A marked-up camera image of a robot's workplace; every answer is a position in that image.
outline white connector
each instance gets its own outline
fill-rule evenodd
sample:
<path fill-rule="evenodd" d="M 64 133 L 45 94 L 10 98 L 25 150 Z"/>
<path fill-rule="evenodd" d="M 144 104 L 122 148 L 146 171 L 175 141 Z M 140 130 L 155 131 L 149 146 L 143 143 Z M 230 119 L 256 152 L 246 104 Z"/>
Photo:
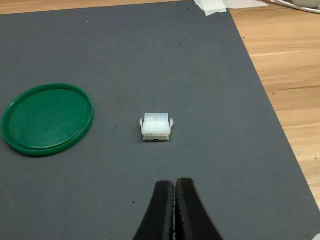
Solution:
<path fill-rule="evenodd" d="M 169 140 L 173 125 L 168 113 L 145 113 L 144 122 L 140 119 L 143 140 Z"/>
<path fill-rule="evenodd" d="M 291 0 L 291 2 L 302 8 L 318 8 L 320 0 Z"/>
<path fill-rule="evenodd" d="M 315 236 L 313 240 L 320 240 L 320 233 L 317 236 Z"/>
<path fill-rule="evenodd" d="M 286 2 L 284 0 L 270 0 L 273 3 L 277 3 L 280 4 L 282 6 L 285 7 L 289 7 L 289 8 L 293 8 L 293 9 L 297 9 L 297 10 L 301 10 L 301 11 L 305 11 L 305 12 L 309 12 L 309 13 L 313 13 L 313 14 L 320 14 L 320 10 L 318 9 L 313 9 L 313 8 L 307 8 L 307 7 L 301 7 L 301 6 L 313 6 L 313 7 L 318 7 L 317 6 L 317 2 L 319 2 L 319 0 L 292 0 L 293 3 L 299 4 L 301 6 L 297 6 L 295 4 Z"/>

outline wooden surface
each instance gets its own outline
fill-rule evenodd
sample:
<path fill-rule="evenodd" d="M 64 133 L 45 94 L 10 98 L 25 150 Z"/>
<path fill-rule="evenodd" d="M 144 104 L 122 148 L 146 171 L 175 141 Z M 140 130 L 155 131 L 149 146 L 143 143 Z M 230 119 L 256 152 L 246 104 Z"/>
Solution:
<path fill-rule="evenodd" d="M 0 14 L 170 0 L 0 0 Z M 320 15 L 271 4 L 231 10 L 320 206 Z"/>

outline green plastic lid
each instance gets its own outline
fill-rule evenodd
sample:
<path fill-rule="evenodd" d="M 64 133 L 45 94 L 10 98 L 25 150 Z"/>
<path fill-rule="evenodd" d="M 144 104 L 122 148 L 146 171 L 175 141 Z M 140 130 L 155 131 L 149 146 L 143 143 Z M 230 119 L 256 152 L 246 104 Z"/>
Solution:
<path fill-rule="evenodd" d="M 33 88 L 3 114 L 1 132 L 20 153 L 45 156 L 77 143 L 90 129 L 94 108 L 80 88 L 56 83 Z"/>

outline wooden table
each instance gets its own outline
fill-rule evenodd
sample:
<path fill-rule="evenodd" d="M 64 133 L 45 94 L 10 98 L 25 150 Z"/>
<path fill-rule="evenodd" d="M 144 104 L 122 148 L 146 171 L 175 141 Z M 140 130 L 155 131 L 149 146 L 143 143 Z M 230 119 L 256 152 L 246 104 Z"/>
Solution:
<path fill-rule="evenodd" d="M 172 0 L 0 0 L 0 14 Z M 270 4 L 231 10 L 320 206 L 320 15 Z"/>

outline white plastic connector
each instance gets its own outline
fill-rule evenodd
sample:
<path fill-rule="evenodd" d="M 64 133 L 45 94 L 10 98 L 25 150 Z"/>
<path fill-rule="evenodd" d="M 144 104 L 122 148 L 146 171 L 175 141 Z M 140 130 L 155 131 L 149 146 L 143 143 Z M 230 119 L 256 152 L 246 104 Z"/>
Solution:
<path fill-rule="evenodd" d="M 144 122 L 140 119 L 143 140 L 169 140 L 174 121 L 168 120 L 168 113 L 145 113 Z"/>
<path fill-rule="evenodd" d="M 320 233 L 316 235 L 313 240 L 320 240 Z"/>

